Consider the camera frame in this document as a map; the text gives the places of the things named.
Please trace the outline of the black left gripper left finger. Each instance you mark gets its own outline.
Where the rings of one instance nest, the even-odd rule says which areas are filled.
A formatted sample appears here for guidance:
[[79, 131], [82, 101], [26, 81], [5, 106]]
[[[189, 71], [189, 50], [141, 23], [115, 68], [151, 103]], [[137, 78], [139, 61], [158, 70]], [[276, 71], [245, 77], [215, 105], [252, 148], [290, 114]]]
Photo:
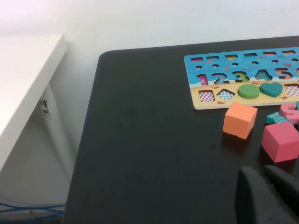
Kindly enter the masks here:
[[266, 175], [252, 167], [239, 170], [235, 192], [239, 224], [297, 224], [297, 217], [279, 196]]

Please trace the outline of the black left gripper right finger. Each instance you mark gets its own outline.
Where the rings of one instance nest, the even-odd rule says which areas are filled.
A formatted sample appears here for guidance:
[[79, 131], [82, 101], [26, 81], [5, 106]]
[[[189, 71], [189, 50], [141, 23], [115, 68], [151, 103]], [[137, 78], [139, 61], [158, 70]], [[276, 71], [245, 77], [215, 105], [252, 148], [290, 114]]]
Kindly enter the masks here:
[[299, 180], [282, 169], [266, 165], [264, 172], [270, 183], [274, 186], [279, 196], [292, 212], [299, 216]]

